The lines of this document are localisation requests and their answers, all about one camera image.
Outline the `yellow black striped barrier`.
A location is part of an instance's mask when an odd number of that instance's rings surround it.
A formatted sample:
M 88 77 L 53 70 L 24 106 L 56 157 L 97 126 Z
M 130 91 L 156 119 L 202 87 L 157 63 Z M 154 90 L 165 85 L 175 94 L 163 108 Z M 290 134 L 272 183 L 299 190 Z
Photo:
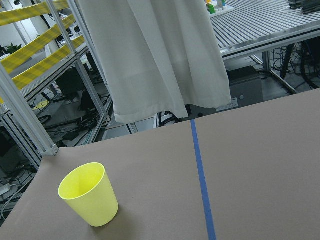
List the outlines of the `yellow black striped barrier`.
M 0 25 L 3 27 L 30 18 L 39 17 L 49 12 L 50 9 L 45 2 L 17 10 L 3 11 L 0 13 Z M 54 25 L 35 40 L 20 47 L 17 51 L 1 60 L 0 63 L 6 72 L 10 74 L 60 35 L 61 31 L 59 26 Z M 16 87 L 21 90 L 70 54 L 71 50 L 69 47 L 63 46 L 31 68 L 15 76 L 12 80 Z

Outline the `yellow plastic cup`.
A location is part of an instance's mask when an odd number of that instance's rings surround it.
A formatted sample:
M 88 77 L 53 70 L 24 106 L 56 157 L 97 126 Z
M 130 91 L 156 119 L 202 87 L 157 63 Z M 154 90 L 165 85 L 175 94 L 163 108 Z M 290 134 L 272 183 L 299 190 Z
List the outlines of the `yellow plastic cup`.
M 60 183 L 58 195 L 92 227 L 111 222 L 119 209 L 106 169 L 99 162 L 72 170 Z

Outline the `aluminium frame post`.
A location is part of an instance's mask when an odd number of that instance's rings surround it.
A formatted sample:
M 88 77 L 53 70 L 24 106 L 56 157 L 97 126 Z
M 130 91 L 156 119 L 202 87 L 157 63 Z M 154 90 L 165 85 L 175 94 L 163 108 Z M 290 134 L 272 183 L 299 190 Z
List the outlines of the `aluminium frame post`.
M 57 155 L 59 148 L 50 138 L 3 66 L 0 67 L 0 96 L 41 155 Z

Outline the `white hanging cloth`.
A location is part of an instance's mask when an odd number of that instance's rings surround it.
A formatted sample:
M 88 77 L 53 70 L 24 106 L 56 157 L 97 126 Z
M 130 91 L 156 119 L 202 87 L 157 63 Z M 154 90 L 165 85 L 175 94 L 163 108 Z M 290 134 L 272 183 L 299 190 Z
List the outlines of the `white hanging cloth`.
M 129 124 L 186 105 L 231 102 L 229 79 L 202 0 L 81 0 L 79 8 L 113 99 Z

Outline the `grey equipment box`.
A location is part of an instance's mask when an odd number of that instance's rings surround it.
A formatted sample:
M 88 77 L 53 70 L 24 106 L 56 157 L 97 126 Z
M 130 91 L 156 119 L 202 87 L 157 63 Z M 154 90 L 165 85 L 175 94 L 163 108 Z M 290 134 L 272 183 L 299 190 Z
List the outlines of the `grey equipment box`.
M 263 101 L 262 79 L 253 66 L 228 70 L 231 103 L 216 108 L 216 112 L 242 108 Z

